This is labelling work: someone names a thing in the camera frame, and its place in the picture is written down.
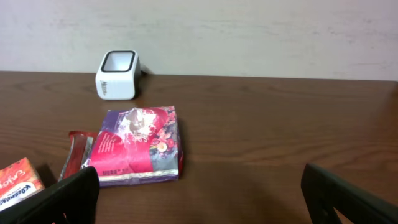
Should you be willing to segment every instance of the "white cube device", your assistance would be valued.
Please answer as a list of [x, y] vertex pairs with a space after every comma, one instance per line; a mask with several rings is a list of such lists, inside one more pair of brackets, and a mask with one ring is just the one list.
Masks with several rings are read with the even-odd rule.
[[112, 50], [105, 54], [95, 76], [98, 96], [104, 100], [130, 100], [136, 94], [134, 80], [141, 70], [133, 50]]

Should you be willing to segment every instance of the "black object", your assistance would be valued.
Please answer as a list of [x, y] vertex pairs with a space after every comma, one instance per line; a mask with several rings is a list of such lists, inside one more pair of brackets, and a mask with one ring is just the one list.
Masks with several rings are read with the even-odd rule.
[[312, 223], [341, 223], [334, 208], [353, 223], [398, 223], [398, 207], [328, 171], [307, 164], [301, 188]]
[[94, 167], [86, 167], [57, 184], [0, 212], [0, 224], [91, 224], [100, 192]]

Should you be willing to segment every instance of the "brown wooden surface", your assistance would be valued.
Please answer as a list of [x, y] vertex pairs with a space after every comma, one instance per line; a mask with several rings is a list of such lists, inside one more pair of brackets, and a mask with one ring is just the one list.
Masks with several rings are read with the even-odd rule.
[[183, 178], [101, 189], [97, 223], [310, 223], [307, 162], [398, 204], [396, 82], [157, 75], [135, 100], [104, 101], [94, 77], [0, 72], [0, 167], [28, 157], [49, 185], [69, 131], [98, 131], [108, 109], [175, 105]]

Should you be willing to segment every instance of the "pink package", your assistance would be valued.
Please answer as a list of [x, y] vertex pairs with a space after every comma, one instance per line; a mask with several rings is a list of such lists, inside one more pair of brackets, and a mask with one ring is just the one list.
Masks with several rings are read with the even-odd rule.
[[84, 166], [101, 186], [177, 180], [182, 151], [174, 106], [109, 110]]

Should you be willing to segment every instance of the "orange box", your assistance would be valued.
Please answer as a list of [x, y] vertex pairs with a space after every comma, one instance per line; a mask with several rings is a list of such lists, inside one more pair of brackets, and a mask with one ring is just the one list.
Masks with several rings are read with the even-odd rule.
[[0, 211], [44, 189], [26, 158], [0, 170]]

